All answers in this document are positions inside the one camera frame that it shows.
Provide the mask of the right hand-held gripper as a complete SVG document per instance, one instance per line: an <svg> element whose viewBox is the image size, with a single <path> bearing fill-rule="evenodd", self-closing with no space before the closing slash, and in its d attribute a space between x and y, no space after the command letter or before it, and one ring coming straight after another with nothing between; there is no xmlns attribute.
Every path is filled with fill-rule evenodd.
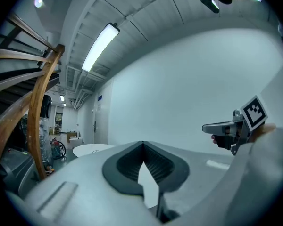
<svg viewBox="0 0 283 226"><path fill-rule="evenodd" d="M232 121L205 124L202 131L214 135L218 147L235 155L239 147L250 142L255 129L263 125L267 114L257 96L254 96L241 109L233 111Z"/></svg>

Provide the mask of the plastic-wrapped dark bundle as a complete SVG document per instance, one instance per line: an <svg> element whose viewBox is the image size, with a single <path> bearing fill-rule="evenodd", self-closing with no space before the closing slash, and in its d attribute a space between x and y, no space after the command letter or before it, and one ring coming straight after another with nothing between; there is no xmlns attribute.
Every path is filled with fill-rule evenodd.
<svg viewBox="0 0 283 226"><path fill-rule="evenodd" d="M28 115L25 114L20 122L19 129L24 138L24 149L28 150L27 145L27 118ZM39 121L39 142L40 142L40 151L42 156L42 162L45 167L48 165L53 165L53 156L50 145L50 135L49 135L49 119L48 118L40 118Z"/></svg>

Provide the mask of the person's right forearm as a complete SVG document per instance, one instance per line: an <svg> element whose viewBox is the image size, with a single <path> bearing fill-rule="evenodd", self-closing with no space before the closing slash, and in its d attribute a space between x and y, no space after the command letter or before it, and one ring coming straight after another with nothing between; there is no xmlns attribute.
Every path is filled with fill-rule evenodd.
<svg viewBox="0 0 283 226"><path fill-rule="evenodd" d="M269 132L272 132L276 129L276 125L273 123L262 124L261 126L257 127L249 138L249 142L255 142L259 137Z"/></svg>

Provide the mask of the long ceiling lamp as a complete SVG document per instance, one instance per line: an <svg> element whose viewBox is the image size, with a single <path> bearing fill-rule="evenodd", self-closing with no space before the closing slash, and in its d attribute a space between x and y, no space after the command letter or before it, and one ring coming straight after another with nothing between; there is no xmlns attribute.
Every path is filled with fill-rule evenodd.
<svg viewBox="0 0 283 226"><path fill-rule="evenodd" d="M89 72L102 52L119 33L120 30L114 24L108 23L91 46L83 62L82 70Z"/></svg>

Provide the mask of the black printer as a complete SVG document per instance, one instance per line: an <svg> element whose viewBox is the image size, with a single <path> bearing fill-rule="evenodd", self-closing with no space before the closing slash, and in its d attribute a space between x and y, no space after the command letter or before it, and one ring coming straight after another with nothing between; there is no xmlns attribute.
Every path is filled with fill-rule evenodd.
<svg viewBox="0 0 283 226"><path fill-rule="evenodd" d="M7 148L0 160L0 177L6 190L24 199L40 182L33 157L27 151Z"/></svg>

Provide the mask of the white ceiling pipes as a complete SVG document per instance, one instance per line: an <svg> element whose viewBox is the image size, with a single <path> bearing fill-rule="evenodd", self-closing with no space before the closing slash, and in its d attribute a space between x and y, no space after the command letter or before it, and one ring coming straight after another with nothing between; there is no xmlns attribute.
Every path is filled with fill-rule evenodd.
<svg viewBox="0 0 283 226"><path fill-rule="evenodd" d="M95 71L86 72L68 65L65 74L67 102L75 111L79 110L94 93L95 86L105 79L104 75Z"/></svg>

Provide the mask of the black round-window appliance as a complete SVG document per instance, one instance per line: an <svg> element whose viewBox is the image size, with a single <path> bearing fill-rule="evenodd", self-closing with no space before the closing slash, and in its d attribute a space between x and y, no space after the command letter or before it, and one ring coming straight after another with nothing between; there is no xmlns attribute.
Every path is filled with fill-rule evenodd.
<svg viewBox="0 0 283 226"><path fill-rule="evenodd" d="M44 95L43 101L42 101L40 117L49 119L50 113L51 113L51 106L52 106L51 97L48 96L48 95Z"/></svg>

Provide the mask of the cardboard boxes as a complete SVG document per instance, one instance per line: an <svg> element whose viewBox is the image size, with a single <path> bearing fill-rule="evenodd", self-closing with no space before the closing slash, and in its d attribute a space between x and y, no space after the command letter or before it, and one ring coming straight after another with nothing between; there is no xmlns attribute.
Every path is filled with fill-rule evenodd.
<svg viewBox="0 0 283 226"><path fill-rule="evenodd" d="M67 142L70 143L70 139L71 138L78 138L81 136L81 133L78 131L78 132L67 132Z"/></svg>

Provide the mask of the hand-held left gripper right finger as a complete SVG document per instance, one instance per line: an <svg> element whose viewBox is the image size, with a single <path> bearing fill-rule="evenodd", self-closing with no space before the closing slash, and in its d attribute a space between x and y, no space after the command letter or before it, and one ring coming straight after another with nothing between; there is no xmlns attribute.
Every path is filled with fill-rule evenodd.
<svg viewBox="0 0 283 226"><path fill-rule="evenodd" d="M183 215L217 186L233 156L143 143L144 215Z"/></svg>

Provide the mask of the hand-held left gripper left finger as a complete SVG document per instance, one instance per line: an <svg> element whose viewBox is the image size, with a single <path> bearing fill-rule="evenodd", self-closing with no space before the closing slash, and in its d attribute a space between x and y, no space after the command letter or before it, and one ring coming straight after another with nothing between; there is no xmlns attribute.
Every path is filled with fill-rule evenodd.
<svg viewBox="0 0 283 226"><path fill-rule="evenodd" d="M160 226L141 196L119 193L102 174L104 162L129 146L71 161L33 188L25 203L58 226Z"/></svg>

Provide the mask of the white door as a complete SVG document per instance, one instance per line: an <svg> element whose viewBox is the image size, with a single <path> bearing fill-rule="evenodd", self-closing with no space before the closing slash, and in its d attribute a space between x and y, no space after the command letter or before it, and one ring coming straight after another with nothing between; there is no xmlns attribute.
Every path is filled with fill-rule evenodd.
<svg viewBox="0 0 283 226"><path fill-rule="evenodd" d="M94 107L94 143L108 144L108 118L110 112L112 83L106 83L97 93Z"/></svg>

